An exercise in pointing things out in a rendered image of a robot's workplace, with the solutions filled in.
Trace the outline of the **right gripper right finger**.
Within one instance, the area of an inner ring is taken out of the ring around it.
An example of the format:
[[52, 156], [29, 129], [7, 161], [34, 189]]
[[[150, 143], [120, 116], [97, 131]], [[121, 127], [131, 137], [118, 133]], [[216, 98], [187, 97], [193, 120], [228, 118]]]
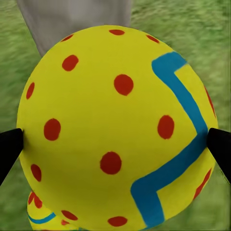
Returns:
[[207, 146], [231, 184], [231, 133], [210, 128]]

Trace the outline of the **easter egg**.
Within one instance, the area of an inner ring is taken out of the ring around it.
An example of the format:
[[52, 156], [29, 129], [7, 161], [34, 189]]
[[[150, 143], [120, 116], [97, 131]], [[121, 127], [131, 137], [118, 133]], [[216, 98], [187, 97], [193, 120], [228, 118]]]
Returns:
[[94, 26], [51, 48], [19, 103], [32, 190], [89, 231], [141, 231], [183, 211], [208, 183], [218, 120], [190, 64], [163, 41]]
[[82, 231], [83, 228], [66, 222], [49, 210], [32, 190], [28, 202], [27, 213], [34, 231]]

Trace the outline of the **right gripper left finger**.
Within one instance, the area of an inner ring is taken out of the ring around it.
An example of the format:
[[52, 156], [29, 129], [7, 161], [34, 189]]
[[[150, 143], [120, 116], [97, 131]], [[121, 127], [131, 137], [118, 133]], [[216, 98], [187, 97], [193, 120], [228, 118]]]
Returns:
[[20, 128], [0, 133], [0, 186], [23, 150]]

